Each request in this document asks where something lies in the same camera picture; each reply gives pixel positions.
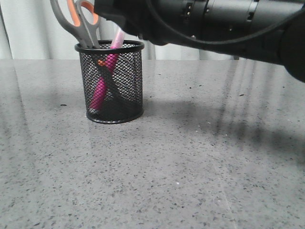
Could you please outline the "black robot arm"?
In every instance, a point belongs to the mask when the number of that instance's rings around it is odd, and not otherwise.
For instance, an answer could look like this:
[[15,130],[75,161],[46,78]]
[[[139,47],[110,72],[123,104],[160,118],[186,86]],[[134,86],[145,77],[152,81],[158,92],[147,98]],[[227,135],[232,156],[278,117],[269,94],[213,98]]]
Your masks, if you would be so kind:
[[305,80],[302,0],[97,0],[94,11],[156,45],[274,63]]

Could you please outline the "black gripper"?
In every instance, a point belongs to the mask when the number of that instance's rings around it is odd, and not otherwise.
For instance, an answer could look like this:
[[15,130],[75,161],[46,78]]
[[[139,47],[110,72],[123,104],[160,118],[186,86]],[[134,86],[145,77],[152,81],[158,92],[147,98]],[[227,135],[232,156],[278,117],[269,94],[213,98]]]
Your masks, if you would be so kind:
[[181,0],[96,0],[94,11],[115,22],[127,34],[155,45],[190,45],[173,23],[182,24]]

